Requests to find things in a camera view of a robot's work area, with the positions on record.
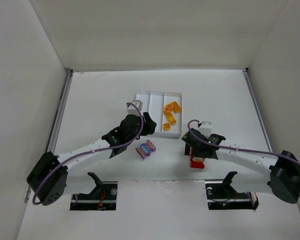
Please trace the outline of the red lego stack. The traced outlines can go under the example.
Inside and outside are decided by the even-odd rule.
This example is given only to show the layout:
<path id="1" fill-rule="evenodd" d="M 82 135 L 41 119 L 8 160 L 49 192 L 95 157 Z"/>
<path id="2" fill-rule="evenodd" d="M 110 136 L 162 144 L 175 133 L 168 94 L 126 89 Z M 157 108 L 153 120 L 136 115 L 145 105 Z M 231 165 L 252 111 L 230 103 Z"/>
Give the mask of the red lego stack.
<path id="1" fill-rule="evenodd" d="M 197 156 L 191 155 L 190 156 L 190 167 L 194 168 L 194 169 L 204 169 L 205 168 L 204 161 L 205 161 L 205 159 L 202 157 L 197 157 Z"/>

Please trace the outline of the yellow round printed lego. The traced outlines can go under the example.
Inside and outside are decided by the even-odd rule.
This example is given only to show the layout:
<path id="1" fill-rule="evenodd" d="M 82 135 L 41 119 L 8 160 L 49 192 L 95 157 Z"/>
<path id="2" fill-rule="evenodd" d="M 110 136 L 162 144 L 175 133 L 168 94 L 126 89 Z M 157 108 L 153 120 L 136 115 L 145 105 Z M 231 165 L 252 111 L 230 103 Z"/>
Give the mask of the yellow round printed lego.
<path id="1" fill-rule="evenodd" d="M 171 112 L 173 112 L 173 110 L 174 110 L 174 106 L 171 103 L 169 103 L 169 104 L 164 106 L 163 113 L 165 115 L 167 115 L 167 114 L 170 114 Z"/>

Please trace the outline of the yellow lego bricks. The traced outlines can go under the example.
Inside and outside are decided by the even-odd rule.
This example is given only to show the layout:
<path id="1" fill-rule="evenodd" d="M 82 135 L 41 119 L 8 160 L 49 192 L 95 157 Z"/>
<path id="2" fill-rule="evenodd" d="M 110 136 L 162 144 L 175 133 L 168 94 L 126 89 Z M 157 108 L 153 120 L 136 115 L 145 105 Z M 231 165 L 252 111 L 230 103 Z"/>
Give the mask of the yellow lego bricks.
<path id="1" fill-rule="evenodd" d="M 166 131 L 170 131 L 172 126 L 176 126 L 178 121 L 177 121 L 177 116 L 182 112 L 182 108 L 178 104 L 177 101 L 173 101 L 167 104 L 172 104 L 173 105 L 173 112 L 169 114 L 164 114 L 164 109 L 163 109 L 163 124 L 162 124 L 162 129 Z"/>

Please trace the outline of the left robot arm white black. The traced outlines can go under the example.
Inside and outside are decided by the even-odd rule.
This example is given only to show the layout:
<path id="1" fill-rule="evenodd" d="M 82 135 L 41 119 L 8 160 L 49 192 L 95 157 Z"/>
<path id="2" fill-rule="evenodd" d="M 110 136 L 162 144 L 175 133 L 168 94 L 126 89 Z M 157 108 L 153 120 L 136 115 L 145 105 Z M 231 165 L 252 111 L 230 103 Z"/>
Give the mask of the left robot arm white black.
<path id="1" fill-rule="evenodd" d="M 45 152 L 26 178 L 34 193 L 32 204 L 53 204 L 65 194 L 70 173 L 123 153 L 141 136 L 154 134 L 156 127 L 148 112 L 128 114 L 119 126 L 91 144 L 59 155 Z"/>

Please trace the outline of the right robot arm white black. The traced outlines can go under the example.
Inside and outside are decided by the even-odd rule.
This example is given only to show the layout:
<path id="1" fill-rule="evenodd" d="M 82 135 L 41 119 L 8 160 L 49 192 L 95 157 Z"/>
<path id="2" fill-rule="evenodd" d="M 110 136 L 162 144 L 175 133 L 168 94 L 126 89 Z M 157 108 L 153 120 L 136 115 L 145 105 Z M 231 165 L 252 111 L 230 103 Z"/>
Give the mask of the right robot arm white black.
<path id="1" fill-rule="evenodd" d="M 226 145 L 226 138 L 212 133 L 209 137 L 191 128 L 181 138 L 196 157 L 227 161 L 252 170 L 250 174 L 230 171 L 223 183 L 237 193 L 273 194 L 278 199 L 296 204 L 300 198 L 300 162 L 289 151 L 280 154 L 242 149 Z"/>

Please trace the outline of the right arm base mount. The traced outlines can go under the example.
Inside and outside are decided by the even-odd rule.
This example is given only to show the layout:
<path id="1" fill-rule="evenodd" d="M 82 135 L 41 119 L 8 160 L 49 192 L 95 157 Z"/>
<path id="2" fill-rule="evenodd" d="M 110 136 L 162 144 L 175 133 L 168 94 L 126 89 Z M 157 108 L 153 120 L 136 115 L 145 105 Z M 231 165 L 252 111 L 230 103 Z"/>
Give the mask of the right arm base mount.
<path id="1" fill-rule="evenodd" d="M 209 210 L 253 210 L 259 206 L 254 192 L 237 192 L 232 180 L 238 173 L 230 171 L 224 179 L 205 181 L 207 206 Z"/>

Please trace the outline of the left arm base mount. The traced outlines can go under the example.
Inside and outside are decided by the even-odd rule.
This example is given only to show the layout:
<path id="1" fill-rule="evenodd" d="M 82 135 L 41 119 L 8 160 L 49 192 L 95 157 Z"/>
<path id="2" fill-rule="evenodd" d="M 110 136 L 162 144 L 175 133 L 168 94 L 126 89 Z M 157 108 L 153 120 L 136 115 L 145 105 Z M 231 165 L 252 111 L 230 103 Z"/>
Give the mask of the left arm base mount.
<path id="1" fill-rule="evenodd" d="M 117 181 L 102 181 L 94 172 L 87 173 L 93 179 L 88 193 L 71 196 L 70 211 L 115 211 L 117 208 Z"/>

